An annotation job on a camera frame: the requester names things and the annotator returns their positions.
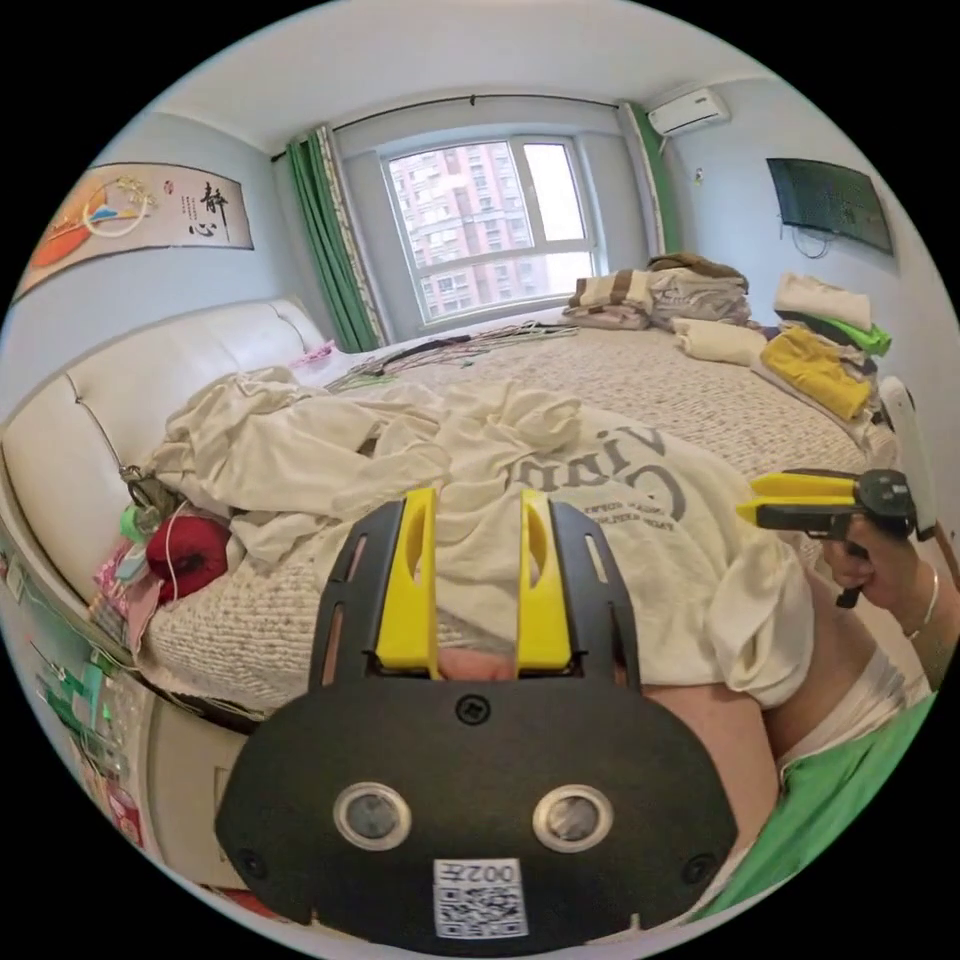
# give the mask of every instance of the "bracelet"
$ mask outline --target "bracelet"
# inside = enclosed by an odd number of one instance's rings
[[[911,643],[930,626],[930,621],[933,619],[933,611],[937,606],[937,600],[940,598],[940,574],[937,573],[936,567],[931,565],[931,569],[933,570],[933,595],[930,597],[930,606],[927,607],[927,612],[924,614],[923,623],[907,637]]]

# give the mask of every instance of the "air conditioner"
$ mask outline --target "air conditioner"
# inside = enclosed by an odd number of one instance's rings
[[[730,111],[712,90],[704,87],[651,110],[647,119],[661,137],[675,137],[711,123],[723,123],[730,119]]]

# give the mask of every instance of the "yellow clothing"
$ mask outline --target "yellow clothing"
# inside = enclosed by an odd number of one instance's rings
[[[809,330],[791,327],[760,354],[764,366],[842,420],[854,420],[870,399],[870,384],[854,380],[839,353]]]

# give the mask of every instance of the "wall-mounted tv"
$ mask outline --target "wall-mounted tv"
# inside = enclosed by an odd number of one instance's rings
[[[819,160],[768,158],[767,166],[785,226],[846,237],[893,255],[887,218],[865,173]]]

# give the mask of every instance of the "window frame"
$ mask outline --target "window frame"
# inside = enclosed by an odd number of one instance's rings
[[[456,148],[483,147],[488,144],[505,143],[510,157],[513,161],[519,194],[522,200],[522,206],[519,210],[504,210],[505,220],[520,219],[519,213],[524,213],[530,224],[529,247],[517,250],[491,250],[487,253],[474,254],[468,257],[461,257],[456,260],[447,260],[436,264],[427,264],[418,267],[413,254],[413,246],[410,237],[404,226],[404,219],[400,214],[400,197],[395,189],[395,181],[390,170],[390,164],[396,160],[406,157],[417,156],[421,153],[442,152]],[[551,146],[562,146],[566,151],[567,163],[570,168],[570,174],[573,179],[574,193],[577,198],[577,204],[580,208],[580,219],[583,224],[584,237],[580,240],[554,240],[548,241],[543,227],[543,217],[540,213],[540,206],[537,200],[536,186],[534,185],[533,175],[530,166],[527,163],[524,147],[527,144],[539,145],[549,144]],[[380,158],[383,170],[384,180],[387,185],[387,192],[390,198],[390,205],[394,211],[397,222],[397,233],[401,246],[403,248],[404,259],[407,264],[409,280],[416,296],[417,305],[420,310],[420,322],[423,326],[440,326],[446,323],[462,320],[470,314],[483,313],[488,310],[502,310],[506,305],[516,304],[518,307],[531,303],[549,303],[553,301],[565,300],[566,295],[549,294],[544,297],[517,297],[509,301],[496,301],[490,304],[480,304],[466,311],[457,311],[455,313],[444,313],[440,317],[431,317],[429,304],[423,294],[423,288],[420,281],[424,277],[437,273],[452,274],[457,271],[469,270],[474,266],[482,266],[485,263],[496,263],[503,261],[520,260],[529,257],[542,257],[552,253],[586,253],[590,257],[592,269],[595,271],[599,265],[600,258],[600,237],[594,218],[594,211],[590,201],[590,191],[587,186],[584,175],[583,165],[580,160],[577,149],[576,138],[565,134],[520,134],[511,136],[487,136],[482,139],[475,137],[466,137],[460,139],[444,140],[441,144],[429,149],[416,151],[398,150],[396,152],[385,153]],[[442,247],[431,247],[431,249],[442,249]]]

